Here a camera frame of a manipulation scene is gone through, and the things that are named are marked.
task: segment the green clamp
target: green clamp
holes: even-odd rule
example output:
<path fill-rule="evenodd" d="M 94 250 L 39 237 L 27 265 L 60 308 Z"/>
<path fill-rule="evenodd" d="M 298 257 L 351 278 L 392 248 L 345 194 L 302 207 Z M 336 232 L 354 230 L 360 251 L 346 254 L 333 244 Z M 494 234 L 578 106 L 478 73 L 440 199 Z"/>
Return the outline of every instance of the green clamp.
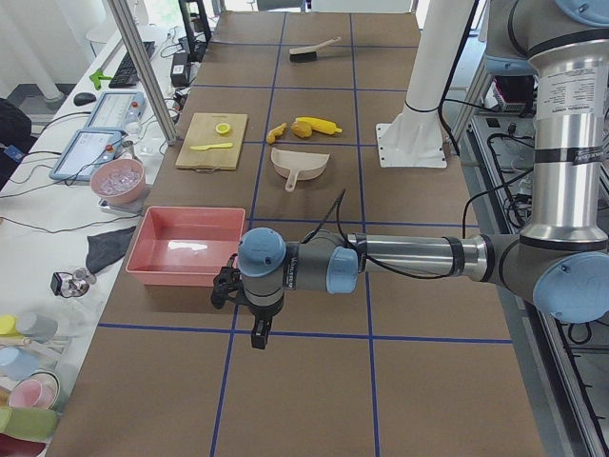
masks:
<path fill-rule="evenodd" d="M 93 86 L 96 90 L 102 88 L 102 81 L 111 81 L 112 76 L 105 76 L 104 71 L 102 69 L 98 69 L 93 74 L 90 74 L 88 79 L 93 82 Z"/>

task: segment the green cup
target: green cup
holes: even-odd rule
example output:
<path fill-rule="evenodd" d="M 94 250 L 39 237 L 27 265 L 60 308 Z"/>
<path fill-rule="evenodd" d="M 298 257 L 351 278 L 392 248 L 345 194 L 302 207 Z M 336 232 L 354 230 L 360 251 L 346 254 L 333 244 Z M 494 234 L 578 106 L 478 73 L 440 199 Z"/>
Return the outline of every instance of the green cup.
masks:
<path fill-rule="evenodd" d="M 57 413 L 38 407 L 0 407 L 0 433 L 26 441 L 43 442 L 57 427 Z"/>

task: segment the blue tag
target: blue tag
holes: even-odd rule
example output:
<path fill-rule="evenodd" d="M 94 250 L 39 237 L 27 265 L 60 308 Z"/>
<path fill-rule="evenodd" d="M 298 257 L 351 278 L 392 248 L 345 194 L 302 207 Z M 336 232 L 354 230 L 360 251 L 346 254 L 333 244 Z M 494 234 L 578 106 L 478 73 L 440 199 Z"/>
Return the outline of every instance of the blue tag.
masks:
<path fill-rule="evenodd" d="M 4 149 L 4 153 L 7 154 L 8 157 L 10 157 L 12 160 L 17 162 L 18 164 L 20 164 L 21 161 L 23 160 L 23 158 L 26 156 L 26 154 L 21 152 L 18 148 L 16 148 L 13 145 Z"/>

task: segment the pink plastic tray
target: pink plastic tray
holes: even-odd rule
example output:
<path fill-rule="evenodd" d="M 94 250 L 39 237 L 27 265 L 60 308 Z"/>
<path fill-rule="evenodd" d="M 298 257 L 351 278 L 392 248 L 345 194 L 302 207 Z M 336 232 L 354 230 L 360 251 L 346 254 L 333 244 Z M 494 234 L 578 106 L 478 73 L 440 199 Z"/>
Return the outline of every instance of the pink plastic tray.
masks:
<path fill-rule="evenodd" d="M 246 211 L 240 208 L 151 207 L 127 271 L 156 286 L 213 286 L 237 252 Z"/>

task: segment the yellow knife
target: yellow knife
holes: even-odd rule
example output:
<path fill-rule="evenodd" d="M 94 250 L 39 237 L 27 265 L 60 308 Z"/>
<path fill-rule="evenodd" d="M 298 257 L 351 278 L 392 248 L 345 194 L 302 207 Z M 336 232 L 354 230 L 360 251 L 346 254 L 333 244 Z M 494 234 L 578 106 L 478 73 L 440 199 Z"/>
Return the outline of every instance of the yellow knife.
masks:
<path fill-rule="evenodd" d="M 232 148 L 232 143 L 217 143 L 215 145 L 191 146 L 192 150 L 227 149 Z"/>

